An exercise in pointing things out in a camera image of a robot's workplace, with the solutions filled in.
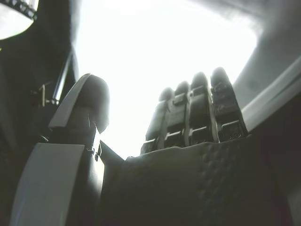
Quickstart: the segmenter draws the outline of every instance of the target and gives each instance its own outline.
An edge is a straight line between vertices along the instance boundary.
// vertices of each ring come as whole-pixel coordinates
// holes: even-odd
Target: bright background
[[[248,29],[188,0],[82,1],[74,44],[79,73],[103,78],[111,95],[102,140],[122,158],[138,156],[158,97],[218,66],[231,82],[256,47]]]

